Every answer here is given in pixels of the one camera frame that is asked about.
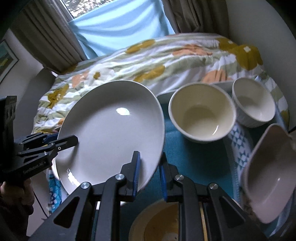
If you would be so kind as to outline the person's left hand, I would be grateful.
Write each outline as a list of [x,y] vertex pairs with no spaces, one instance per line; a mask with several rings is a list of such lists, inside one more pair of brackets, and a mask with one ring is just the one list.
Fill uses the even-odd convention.
[[8,204],[32,206],[35,202],[35,197],[31,178],[25,180],[23,184],[4,182],[1,185],[1,196]]

